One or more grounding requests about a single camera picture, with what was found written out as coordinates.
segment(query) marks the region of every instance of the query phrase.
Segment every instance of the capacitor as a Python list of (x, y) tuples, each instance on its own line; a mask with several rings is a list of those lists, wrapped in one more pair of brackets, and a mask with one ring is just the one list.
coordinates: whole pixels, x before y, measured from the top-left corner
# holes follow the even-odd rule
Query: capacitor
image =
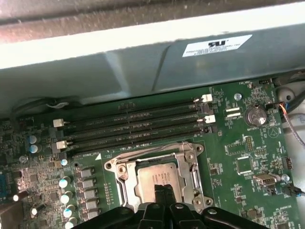
[(244, 120), (249, 126), (262, 126), (267, 122), (267, 113), (260, 106), (249, 107), (245, 114)]
[(40, 152), (42, 149), (41, 145), (31, 145), (30, 148), (29, 148), (29, 151), (32, 153), (32, 154), (35, 154), (37, 152)]
[(20, 162), (20, 163), (23, 163), (23, 164), (24, 164), (24, 163), (26, 163), (27, 161), (28, 161), (28, 158), (27, 158), (26, 156), (20, 156), (20, 157), (19, 157), (19, 162)]
[(32, 215), (36, 216), (40, 211), (44, 210), (45, 208), (46, 206), (44, 204), (39, 204), (36, 207), (32, 207), (30, 212), (32, 213)]
[(28, 191), (22, 191), (13, 196), (14, 201), (22, 200), (29, 195)]
[(71, 182), (71, 178), (70, 177), (63, 177), (60, 181), (59, 181), (59, 187), (61, 188), (65, 188), (68, 186), (68, 184), (70, 184)]
[(40, 139), (38, 137), (36, 137), (35, 135), (31, 135), (28, 137), (28, 142), (30, 144), (35, 144), (36, 142), (39, 142), (39, 140)]
[(65, 224), (65, 229), (71, 229), (77, 225), (77, 219), (75, 217), (71, 217), (68, 222)]
[(70, 191), (66, 191), (62, 196), (61, 196), (61, 203), (67, 204), (70, 199), (73, 197), (73, 193)]
[(70, 204), (67, 206), (67, 208), (63, 211), (63, 216), (65, 218), (70, 218), (72, 214), (75, 212), (75, 206)]
[(67, 159), (61, 160), (61, 165), (62, 166), (66, 166), (67, 164), (68, 164), (68, 160)]

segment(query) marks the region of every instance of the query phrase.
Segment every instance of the gray metal panel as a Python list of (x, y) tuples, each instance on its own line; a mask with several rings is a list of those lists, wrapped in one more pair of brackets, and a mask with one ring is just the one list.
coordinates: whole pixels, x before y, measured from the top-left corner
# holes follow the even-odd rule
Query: gray metal panel
[[(182, 57), (187, 44), (253, 34), (239, 49)], [(231, 33), (172, 44), (155, 91), (241, 80), (305, 66), (304, 25), (264, 31)]]
[[(305, 68), (304, 11), (302, 2), (2, 44), (0, 116), (25, 98), (89, 104)], [(182, 58), (188, 43), (243, 34), (252, 37), (236, 51)]]

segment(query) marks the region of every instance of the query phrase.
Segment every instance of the silver chip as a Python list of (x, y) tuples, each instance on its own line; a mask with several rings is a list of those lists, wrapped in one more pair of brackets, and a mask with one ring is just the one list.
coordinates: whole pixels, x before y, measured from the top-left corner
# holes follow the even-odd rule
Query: silver chip
[(90, 176), (92, 176), (92, 170), (90, 168), (81, 171), (81, 177), (90, 177)]
[(95, 198), (95, 190), (85, 191), (84, 196), (86, 199)]
[(94, 208), (97, 208), (97, 201), (94, 200), (94, 201), (89, 201), (86, 203), (86, 208), (89, 210), (89, 209), (94, 209)]
[(82, 186), (83, 188), (93, 187), (94, 186), (93, 179), (83, 181)]
[(97, 217), (99, 215), (98, 211), (92, 211), (88, 213), (88, 219), (92, 219), (94, 217)]

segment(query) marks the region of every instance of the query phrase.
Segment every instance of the cpu socket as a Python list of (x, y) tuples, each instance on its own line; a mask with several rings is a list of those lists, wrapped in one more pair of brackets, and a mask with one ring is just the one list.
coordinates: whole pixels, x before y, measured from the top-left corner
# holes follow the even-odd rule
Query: cpu socket
[(197, 161), (203, 150), (199, 144), (173, 143), (120, 154), (104, 168), (115, 174), (122, 206), (136, 212), (141, 203), (155, 202), (154, 185), (171, 185), (176, 202), (193, 204), (200, 213), (213, 204), (203, 196)]

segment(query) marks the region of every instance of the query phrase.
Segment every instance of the ram slot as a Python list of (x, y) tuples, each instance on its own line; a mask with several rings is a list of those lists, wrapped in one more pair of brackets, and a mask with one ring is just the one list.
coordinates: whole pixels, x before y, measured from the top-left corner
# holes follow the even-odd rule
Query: ram slot
[(162, 128), (159, 130), (152, 130), (143, 133), (131, 134), (131, 135), (122, 135), (118, 137), (108, 137), (103, 139), (97, 139), (94, 141), (82, 142), (79, 144), (71, 145), (67, 150), (71, 149), (84, 149), (91, 147), (99, 148), (101, 145), (121, 145), (121, 144), (136, 144), (139, 141), (143, 140), (152, 140), (165, 138), (171, 136), (175, 132), (194, 132), (199, 131), (198, 125), (180, 125), (173, 128)]
[(136, 139), (136, 140), (129, 140), (129, 141), (124, 141), (124, 142), (117, 142), (117, 143), (112, 143), (112, 144), (103, 144), (103, 145), (97, 145), (97, 146), (88, 146), (86, 148), (74, 148), (71, 147), (69, 148), (70, 151), (72, 151), (73, 155), (74, 154), (79, 154), (79, 153), (88, 153), (92, 151), (99, 151), (99, 150), (105, 150), (105, 149), (129, 149), (129, 148), (135, 148), (135, 147), (142, 147), (142, 146), (148, 146), (152, 145), (155, 142), (161, 141), (166, 138), (167, 141), (170, 140), (175, 140), (180, 137), (192, 137), (194, 135), (200, 135), (201, 132), (198, 130), (198, 128), (193, 128), (193, 129), (187, 129), (184, 131), (179, 131), (177, 133), (168, 133), (167, 135), (158, 135), (158, 136), (150, 136), (149, 138), (146, 139)]
[(140, 133), (148, 130), (155, 130), (159, 128), (176, 126), (181, 123), (190, 124), (196, 123), (198, 118), (197, 113), (187, 116), (176, 116), (171, 118), (159, 118), (155, 120), (149, 120), (146, 122), (135, 122), (126, 125), (100, 128), (93, 131), (82, 132), (70, 136), (65, 136), (60, 140), (73, 141), (74, 143), (86, 140), (92, 140), (103, 137), (120, 136), (126, 134)]
[(85, 121), (77, 124), (70, 124), (64, 129), (64, 133), (78, 133), (83, 132), (85, 130), (95, 129), (95, 128), (105, 128), (111, 126), (117, 126), (125, 124), (126, 122), (137, 122), (137, 121), (146, 121), (151, 120), (153, 118), (165, 118), (170, 117), (172, 115), (186, 115), (192, 113), (194, 111), (198, 111), (198, 104), (192, 104), (188, 106), (176, 106), (164, 109), (155, 109), (144, 112), (137, 113), (129, 113), (127, 112), (125, 115), (120, 116), (108, 116), (105, 118), (101, 118), (98, 120)]

